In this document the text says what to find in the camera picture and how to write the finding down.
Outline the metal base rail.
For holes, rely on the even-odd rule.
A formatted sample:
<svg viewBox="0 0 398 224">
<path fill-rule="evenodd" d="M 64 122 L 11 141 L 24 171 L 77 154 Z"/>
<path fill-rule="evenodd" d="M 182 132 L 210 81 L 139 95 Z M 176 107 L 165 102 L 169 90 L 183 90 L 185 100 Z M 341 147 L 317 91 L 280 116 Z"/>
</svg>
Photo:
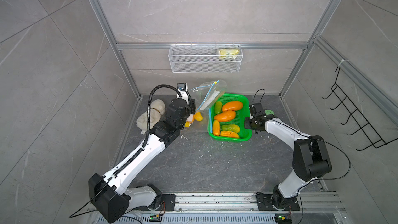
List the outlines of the metal base rail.
<svg viewBox="0 0 398 224">
<path fill-rule="evenodd" d="M 349 224 L 334 192 L 303 192 L 284 210 L 270 193 L 166 192 L 155 210 L 129 208 L 117 224 Z"/>
</svg>

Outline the green plastic basket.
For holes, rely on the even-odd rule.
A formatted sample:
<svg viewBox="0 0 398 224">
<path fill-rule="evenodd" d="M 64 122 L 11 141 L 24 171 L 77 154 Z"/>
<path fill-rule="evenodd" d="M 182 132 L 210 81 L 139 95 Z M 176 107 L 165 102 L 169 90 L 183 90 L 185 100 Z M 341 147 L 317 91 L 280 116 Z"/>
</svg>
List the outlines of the green plastic basket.
<svg viewBox="0 0 398 224">
<path fill-rule="evenodd" d="M 217 141 L 248 141 L 252 136 L 252 131 L 245 128 L 248 117 L 249 100 L 241 94 L 225 93 L 209 110 L 208 134 Z"/>
</svg>

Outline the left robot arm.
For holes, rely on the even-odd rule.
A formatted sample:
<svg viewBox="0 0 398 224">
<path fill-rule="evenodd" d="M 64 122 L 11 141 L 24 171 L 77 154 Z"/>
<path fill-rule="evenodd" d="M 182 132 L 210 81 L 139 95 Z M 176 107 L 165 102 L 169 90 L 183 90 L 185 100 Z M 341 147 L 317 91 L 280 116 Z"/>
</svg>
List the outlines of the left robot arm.
<svg viewBox="0 0 398 224">
<path fill-rule="evenodd" d="M 165 209 L 161 191 L 152 184 L 128 191 L 133 179 L 180 136 L 187 119 L 195 114 L 195 101 L 186 83 L 179 83 L 176 87 L 158 85 L 149 96 L 153 97 L 161 88 L 172 89 L 177 97 L 166 107 L 160 121 L 153 126 L 147 123 L 144 140 L 118 165 L 104 175 L 95 173 L 88 181 L 89 202 L 110 224 L 118 221 L 130 209 Z"/>
</svg>

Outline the large orange mango top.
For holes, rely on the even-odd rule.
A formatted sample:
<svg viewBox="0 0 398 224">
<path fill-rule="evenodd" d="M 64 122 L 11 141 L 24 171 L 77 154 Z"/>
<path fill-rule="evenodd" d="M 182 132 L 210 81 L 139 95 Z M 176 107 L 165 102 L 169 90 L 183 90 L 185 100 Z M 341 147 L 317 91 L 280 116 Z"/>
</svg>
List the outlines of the large orange mango top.
<svg viewBox="0 0 398 224">
<path fill-rule="evenodd" d="M 231 101 L 222 106 L 222 111 L 239 111 L 243 108 L 243 103 L 240 101 Z"/>
</svg>

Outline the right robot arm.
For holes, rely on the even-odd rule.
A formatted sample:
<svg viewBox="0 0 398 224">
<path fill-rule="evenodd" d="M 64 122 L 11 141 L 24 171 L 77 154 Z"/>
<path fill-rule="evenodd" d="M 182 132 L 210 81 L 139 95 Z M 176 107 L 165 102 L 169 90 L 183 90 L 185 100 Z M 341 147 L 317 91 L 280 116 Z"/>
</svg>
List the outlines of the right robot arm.
<svg viewBox="0 0 398 224">
<path fill-rule="evenodd" d="M 249 106 L 250 116 L 245 118 L 246 129 L 255 133 L 267 132 L 279 138 L 293 150 L 292 172 L 275 186 L 272 204 L 283 210 L 291 206 L 311 181 L 320 179 L 332 171 L 332 163 L 322 137 L 310 136 L 285 124 L 273 114 L 267 114 L 261 103 Z"/>
</svg>

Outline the yellow-green mango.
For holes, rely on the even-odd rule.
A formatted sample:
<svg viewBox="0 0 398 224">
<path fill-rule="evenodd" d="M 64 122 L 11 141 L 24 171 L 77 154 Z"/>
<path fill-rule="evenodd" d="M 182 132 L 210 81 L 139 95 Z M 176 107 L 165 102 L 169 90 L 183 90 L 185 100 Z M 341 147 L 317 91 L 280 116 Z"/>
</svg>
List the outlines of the yellow-green mango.
<svg viewBox="0 0 398 224">
<path fill-rule="evenodd" d="M 239 125 L 236 124 L 224 124 L 221 126 L 222 131 L 229 131 L 229 132 L 235 132 L 239 133 L 240 132 L 240 127 Z"/>
</svg>

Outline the spare clear plastic bag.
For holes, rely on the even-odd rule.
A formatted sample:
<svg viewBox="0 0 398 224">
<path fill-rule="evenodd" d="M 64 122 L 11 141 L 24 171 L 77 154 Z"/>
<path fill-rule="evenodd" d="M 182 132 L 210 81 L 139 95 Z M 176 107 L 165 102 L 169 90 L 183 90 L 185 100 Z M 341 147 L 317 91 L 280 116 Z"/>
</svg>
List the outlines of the spare clear plastic bag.
<svg viewBox="0 0 398 224">
<path fill-rule="evenodd" d="M 188 92 L 195 100 L 196 111 L 201 112 L 210 109 L 227 91 L 227 83 L 223 80 L 206 82 Z"/>
</svg>

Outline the orange-yellow mango back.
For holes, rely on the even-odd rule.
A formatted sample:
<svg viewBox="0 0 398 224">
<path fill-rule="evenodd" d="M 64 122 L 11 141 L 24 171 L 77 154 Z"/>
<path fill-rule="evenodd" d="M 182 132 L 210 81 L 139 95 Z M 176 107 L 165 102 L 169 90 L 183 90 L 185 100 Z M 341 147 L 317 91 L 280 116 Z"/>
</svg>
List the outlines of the orange-yellow mango back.
<svg viewBox="0 0 398 224">
<path fill-rule="evenodd" d="M 236 111 L 226 111 L 222 112 L 219 115 L 214 116 L 214 120 L 218 120 L 219 122 L 229 122 L 236 117 Z"/>
</svg>

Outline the clear zip-top bag blue zipper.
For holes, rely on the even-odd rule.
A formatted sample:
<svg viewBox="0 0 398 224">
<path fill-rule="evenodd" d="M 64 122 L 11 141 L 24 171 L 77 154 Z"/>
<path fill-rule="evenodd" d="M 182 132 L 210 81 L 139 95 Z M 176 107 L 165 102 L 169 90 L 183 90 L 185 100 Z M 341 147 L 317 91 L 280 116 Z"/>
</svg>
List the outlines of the clear zip-top bag blue zipper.
<svg viewBox="0 0 398 224">
<path fill-rule="evenodd" d="M 204 117 L 203 114 L 199 111 L 196 112 L 194 115 L 190 115 L 190 117 L 185 122 L 184 127 L 186 129 L 198 130 L 203 127 L 203 124 L 204 124 Z"/>
</svg>

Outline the white plush toy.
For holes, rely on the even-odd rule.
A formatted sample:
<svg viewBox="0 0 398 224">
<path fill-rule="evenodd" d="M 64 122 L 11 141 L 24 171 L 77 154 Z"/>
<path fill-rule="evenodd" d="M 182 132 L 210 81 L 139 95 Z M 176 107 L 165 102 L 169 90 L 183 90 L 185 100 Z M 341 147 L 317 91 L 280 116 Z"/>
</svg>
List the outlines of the white plush toy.
<svg viewBox="0 0 398 224">
<path fill-rule="evenodd" d="M 150 129 L 160 121 L 165 114 L 165 103 L 161 99 L 156 99 L 151 103 L 150 109 Z M 141 134 L 145 134 L 147 130 L 147 112 L 141 114 L 136 120 L 137 127 L 141 130 Z"/>
</svg>

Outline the black wall hook rack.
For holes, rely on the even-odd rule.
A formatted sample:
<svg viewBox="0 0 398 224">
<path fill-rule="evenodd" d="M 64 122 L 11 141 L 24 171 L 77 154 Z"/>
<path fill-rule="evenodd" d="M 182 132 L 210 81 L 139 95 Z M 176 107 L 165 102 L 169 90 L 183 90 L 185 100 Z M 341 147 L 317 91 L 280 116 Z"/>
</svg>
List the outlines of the black wall hook rack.
<svg viewBox="0 0 398 224">
<path fill-rule="evenodd" d="M 340 122 L 341 125 L 347 125 L 348 123 L 355 123 L 355 129 L 347 132 L 346 136 L 354 136 L 361 133 L 364 136 L 366 146 L 356 148 L 356 151 L 364 151 L 368 148 L 378 149 L 386 146 L 390 143 L 396 142 L 398 138 L 392 140 L 385 140 L 382 135 L 376 130 L 369 119 L 365 116 L 362 110 L 360 110 L 349 95 L 343 90 L 338 84 L 341 68 L 337 67 L 335 70 L 335 80 L 330 88 L 330 93 L 326 97 L 322 97 L 323 100 L 328 100 L 330 97 L 336 98 L 338 103 L 334 107 L 330 107 L 331 111 L 338 109 L 340 106 L 348 113 L 345 122 Z"/>
</svg>

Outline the green mango small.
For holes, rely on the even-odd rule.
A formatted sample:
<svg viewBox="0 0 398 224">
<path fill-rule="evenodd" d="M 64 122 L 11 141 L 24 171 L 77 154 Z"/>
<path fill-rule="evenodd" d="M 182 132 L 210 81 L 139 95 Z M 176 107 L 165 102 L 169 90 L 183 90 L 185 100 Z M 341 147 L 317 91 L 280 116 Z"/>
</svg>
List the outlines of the green mango small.
<svg viewBox="0 0 398 224">
<path fill-rule="evenodd" d="M 221 101 L 217 101 L 214 104 L 214 114 L 215 115 L 219 115 L 222 112 L 222 102 Z"/>
</svg>

